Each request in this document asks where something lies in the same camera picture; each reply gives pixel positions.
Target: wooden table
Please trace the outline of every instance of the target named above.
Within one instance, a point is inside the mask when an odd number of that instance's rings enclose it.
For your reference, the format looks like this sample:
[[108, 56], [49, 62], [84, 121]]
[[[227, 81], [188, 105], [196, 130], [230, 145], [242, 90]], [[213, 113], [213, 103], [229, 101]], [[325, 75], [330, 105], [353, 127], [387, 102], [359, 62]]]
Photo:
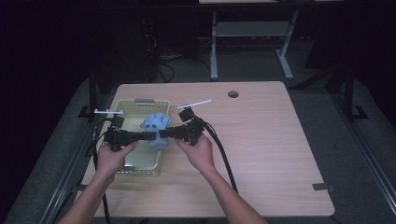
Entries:
[[[239, 92], [231, 98], [229, 91]], [[110, 110], [119, 100], [152, 98], [171, 103], [171, 126], [182, 122], [177, 106], [193, 107], [209, 122], [223, 144], [239, 193], [265, 217], [330, 216], [334, 212], [286, 88], [281, 82], [230, 82], [121, 85]], [[164, 150], [158, 176], [116, 177], [106, 192], [112, 217], [224, 217], [205, 179], [191, 166], [172, 139]], [[215, 164], [229, 180], [219, 149]], [[83, 184], [94, 174], [92, 162]], [[102, 217], [101, 205], [96, 216]]]

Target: blue object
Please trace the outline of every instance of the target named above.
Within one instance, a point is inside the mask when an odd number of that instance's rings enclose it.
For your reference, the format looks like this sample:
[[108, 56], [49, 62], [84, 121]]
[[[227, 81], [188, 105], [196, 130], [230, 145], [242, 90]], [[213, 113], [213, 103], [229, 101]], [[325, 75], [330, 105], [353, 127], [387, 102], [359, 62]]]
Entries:
[[158, 112], [157, 114], [149, 114], [146, 117], [143, 123], [140, 124], [140, 127], [145, 129], [146, 132], [156, 133], [155, 140], [148, 141], [149, 147], [154, 149], [162, 149], [168, 146], [168, 139], [161, 138], [159, 130], [165, 130], [171, 122], [172, 119], [161, 112]]

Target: person's left hand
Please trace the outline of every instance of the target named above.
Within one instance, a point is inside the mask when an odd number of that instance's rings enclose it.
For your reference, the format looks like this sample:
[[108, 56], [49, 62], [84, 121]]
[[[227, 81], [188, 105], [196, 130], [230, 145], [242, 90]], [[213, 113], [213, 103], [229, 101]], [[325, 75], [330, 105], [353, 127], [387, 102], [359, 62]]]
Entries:
[[139, 142], [132, 142], [117, 152], [113, 152], [109, 144], [100, 147], [96, 175], [113, 182], [116, 172], [125, 165], [125, 157], [138, 146]]

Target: white plastic stick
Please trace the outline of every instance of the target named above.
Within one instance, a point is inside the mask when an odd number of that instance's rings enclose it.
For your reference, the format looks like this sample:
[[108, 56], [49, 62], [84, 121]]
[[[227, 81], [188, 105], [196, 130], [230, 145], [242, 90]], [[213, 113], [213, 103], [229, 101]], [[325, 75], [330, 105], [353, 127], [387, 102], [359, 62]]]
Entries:
[[100, 111], [98, 109], [95, 109], [93, 112], [95, 114], [123, 114], [123, 110], [120, 110], [119, 112], [117, 111], [109, 111], [108, 109], [106, 111]]
[[206, 103], [209, 103], [209, 102], [211, 102], [211, 101], [212, 101], [212, 99], [209, 98], [208, 100], [201, 101], [201, 102], [197, 102], [197, 103], [187, 103], [186, 105], [178, 105], [178, 106], [177, 106], [177, 109], [182, 109], [182, 108], [189, 107], [189, 106], [193, 106], [193, 105], [206, 104]]

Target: forearm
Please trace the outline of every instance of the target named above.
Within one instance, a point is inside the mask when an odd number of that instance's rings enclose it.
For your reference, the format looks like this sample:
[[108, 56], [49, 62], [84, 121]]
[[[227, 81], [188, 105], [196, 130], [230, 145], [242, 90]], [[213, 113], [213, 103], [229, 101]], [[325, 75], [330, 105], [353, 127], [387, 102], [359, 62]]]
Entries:
[[219, 204], [231, 224], [235, 223], [267, 223], [227, 181], [215, 170], [203, 174], [215, 192]]
[[60, 223], [90, 223], [111, 182], [95, 174]]

